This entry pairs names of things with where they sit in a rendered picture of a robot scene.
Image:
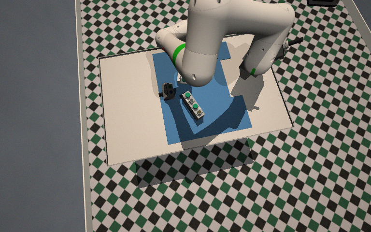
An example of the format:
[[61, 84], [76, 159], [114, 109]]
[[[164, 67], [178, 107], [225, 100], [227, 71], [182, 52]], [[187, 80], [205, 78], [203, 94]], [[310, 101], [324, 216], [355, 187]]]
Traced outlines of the small sloping desk with blue and green keys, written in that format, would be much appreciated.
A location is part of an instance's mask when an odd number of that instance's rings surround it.
[[162, 92], [159, 93], [159, 97], [164, 96], [164, 100], [175, 99], [172, 83], [163, 83]]

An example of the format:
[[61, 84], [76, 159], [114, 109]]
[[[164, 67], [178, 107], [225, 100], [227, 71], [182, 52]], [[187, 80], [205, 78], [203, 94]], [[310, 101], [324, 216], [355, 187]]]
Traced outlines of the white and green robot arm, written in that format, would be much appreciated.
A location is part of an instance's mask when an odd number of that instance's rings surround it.
[[294, 20], [294, 9], [287, 3], [190, 0], [187, 20], [160, 29], [155, 41], [186, 83], [202, 87], [215, 74], [225, 35], [254, 35], [243, 64], [249, 74], [261, 75], [276, 58], [284, 59], [285, 49], [303, 42], [303, 37], [285, 41]]

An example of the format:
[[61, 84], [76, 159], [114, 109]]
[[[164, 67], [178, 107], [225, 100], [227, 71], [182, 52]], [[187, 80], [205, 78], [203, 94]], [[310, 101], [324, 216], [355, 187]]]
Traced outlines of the blue flat mat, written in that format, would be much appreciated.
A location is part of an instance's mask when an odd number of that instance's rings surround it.
[[[212, 80], [202, 87], [178, 84], [178, 71], [166, 52], [153, 55], [159, 93], [163, 83], [172, 83], [175, 99], [160, 97], [168, 144], [174, 144], [231, 131], [252, 128], [243, 96], [231, 97], [221, 60], [231, 58], [226, 42], [222, 42]], [[195, 119], [182, 99], [189, 91], [204, 117]]]

